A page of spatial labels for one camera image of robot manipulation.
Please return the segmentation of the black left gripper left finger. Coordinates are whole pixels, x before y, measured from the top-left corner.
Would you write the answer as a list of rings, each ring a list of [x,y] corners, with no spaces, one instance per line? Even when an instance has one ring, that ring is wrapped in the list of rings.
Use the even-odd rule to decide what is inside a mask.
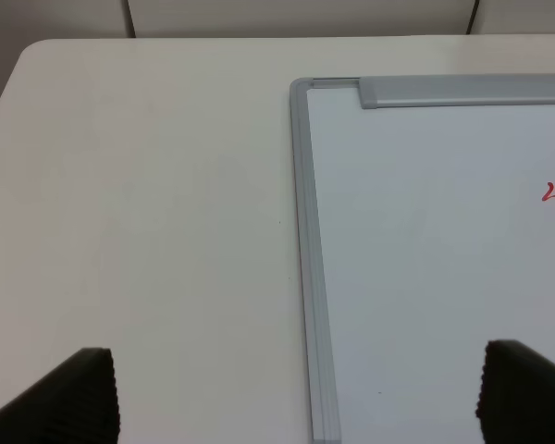
[[[83,348],[0,408],[0,443],[117,443],[112,352]]]

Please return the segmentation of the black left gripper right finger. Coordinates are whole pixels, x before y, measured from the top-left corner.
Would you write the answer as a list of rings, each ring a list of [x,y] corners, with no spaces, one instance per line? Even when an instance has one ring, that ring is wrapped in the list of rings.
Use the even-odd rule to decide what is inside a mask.
[[[475,416],[486,444],[555,443],[555,363],[520,341],[490,341]]]

